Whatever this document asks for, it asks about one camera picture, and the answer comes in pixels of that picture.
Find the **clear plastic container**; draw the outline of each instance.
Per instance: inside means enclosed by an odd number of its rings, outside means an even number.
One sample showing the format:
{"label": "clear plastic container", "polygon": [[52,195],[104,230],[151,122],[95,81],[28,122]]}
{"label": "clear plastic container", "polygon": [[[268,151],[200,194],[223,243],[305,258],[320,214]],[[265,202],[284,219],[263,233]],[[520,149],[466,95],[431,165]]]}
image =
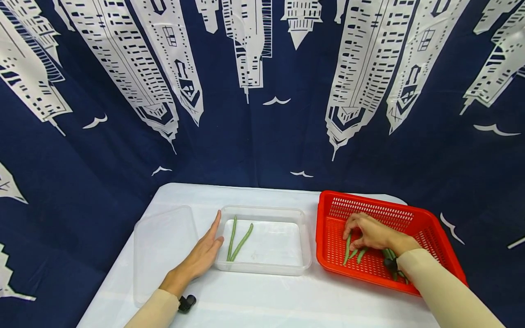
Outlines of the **clear plastic container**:
{"label": "clear plastic container", "polygon": [[134,229],[133,299],[141,307],[198,241],[190,206],[147,217]]}
{"label": "clear plastic container", "polygon": [[[305,214],[299,209],[228,205],[223,207],[218,236],[224,236],[215,266],[223,271],[300,276],[312,264]],[[232,253],[251,223],[254,228],[234,262],[227,262],[234,217]]]}

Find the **white tablecloth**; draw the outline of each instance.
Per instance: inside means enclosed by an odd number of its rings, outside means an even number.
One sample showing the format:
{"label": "white tablecloth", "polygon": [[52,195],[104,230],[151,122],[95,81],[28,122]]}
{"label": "white tablecloth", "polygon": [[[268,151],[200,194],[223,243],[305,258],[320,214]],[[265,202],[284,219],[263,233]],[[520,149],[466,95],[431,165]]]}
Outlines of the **white tablecloth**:
{"label": "white tablecloth", "polygon": [[[370,198],[402,203],[388,195]],[[212,268],[185,294],[197,303],[172,327],[438,327],[419,297],[325,272],[315,259],[319,193],[170,183],[159,188],[142,218],[189,205],[199,237],[225,205],[303,210],[310,222],[312,266],[300,277],[223,272]],[[78,327],[123,327],[133,302],[133,235],[93,298]]]}

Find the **navy blue backdrop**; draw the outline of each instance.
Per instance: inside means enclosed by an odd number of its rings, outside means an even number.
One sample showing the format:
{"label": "navy blue backdrop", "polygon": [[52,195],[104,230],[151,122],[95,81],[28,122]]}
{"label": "navy blue backdrop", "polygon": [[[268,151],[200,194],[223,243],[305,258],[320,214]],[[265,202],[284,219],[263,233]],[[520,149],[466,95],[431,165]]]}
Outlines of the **navy blue backdrop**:
{"label": "navy blue backdrop", "polygon": [[[7,3],[15,2],[0,1],[6,17]],[[74,326],[155,191],[182,182],[385,193],[429,209],[456,226],[461,241],[443,225],[472,290],[505,325],[523,327],[525,244],[508,246],[525,236],[524,71],[512,72],[513,80],[490,106],[474,101],[460,115],[467,89],[495,48],[491,37],[523,1],[478,35],[473,30],[489,1],[470,1],[404,124],[389,134],[383,100],[333,161],[327,103],[344,36],[344,24],[333,19],[336,2],[320,1],[322,23],[296,50],[288,22],[280,20],[283,1],[274,0],[264,87],[250,88],[247,103],[221,10],[213,34],[195,1],[181,0],[205,111],[195,124],[177,95],[178,130],[168,141],[141,121],[81,28],[68,28],[56,6],[66,8],[73,22],[71,11],[59,1],[36,3],[59,33],[54,39],[64,80],[54,87],[72,112],[49,120],[63,136],[32,113],[3,75],[0,251],[9,255],[13,274],[2,283],[37,299],[0,298],[2,326]],[[132,5],[125,5],[138,22]],[[162,59],[154,60],[160,65]],[[273,97],[290,101],[262,105]],[[493,124],[498,130],[484,129]],[[159,166],[171,171],[152,175]]]}

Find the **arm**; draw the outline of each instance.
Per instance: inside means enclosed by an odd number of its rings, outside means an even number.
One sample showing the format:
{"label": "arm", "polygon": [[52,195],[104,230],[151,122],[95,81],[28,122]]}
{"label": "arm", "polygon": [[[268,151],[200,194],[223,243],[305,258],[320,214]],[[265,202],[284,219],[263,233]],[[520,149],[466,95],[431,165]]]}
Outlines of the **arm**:
{"label": "arm", "polygon": [[425,249],[403,253],[397,265],[420,292],[439,326],[505,328],[470,289]]}
{"label": "arm", "polygon": [[190,254],[176,268],[170,270],[159,289],[138,310],[124,328],[167,328],[179,310],[179,298],[195,278],[202,276],[212,266],[217,252],[224,242],[223,237],[215,239],[221,211],[215,221]]}
{"label": "arm", "polygon": [[177,296],[157,289],[124,328],[168,327],[178,309]]}
{"label": "arm", "polygon": [[413,282],[442,328],[505,328],[490,310],[461,281],[437,262],[417,241],[393,230],[365,213],[352,214],[346,222],[343,239],[350,230],[360,228],[363,237],[350,244],[392,249],[398,267]]}

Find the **hand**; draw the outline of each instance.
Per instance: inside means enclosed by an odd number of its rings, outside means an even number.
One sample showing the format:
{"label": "hand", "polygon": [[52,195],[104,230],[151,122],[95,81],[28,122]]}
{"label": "hand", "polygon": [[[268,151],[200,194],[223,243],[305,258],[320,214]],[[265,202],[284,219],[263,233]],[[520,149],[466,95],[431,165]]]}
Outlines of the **hand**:
{"label": "hand", "polygon": [[348,218],[344,226],[344,240],[349,237],[350,229],[353,228],[359,228],[363,237],[350,244],[350,251],[364,246],[375,249],[390,248],[399,257],[406,251],[421,248],[414,238],[387,227],[366,213],[354,213]]}
{"label": "hand", "polygon": [[222,236],[215,239],[220,221],[221,211],[219,210],[208,232],[197,242],[186,259],[167,273],[159,289],[163,289],[180,298],[193,279],[202,276],[208,271],[224,242],[224,237]]}

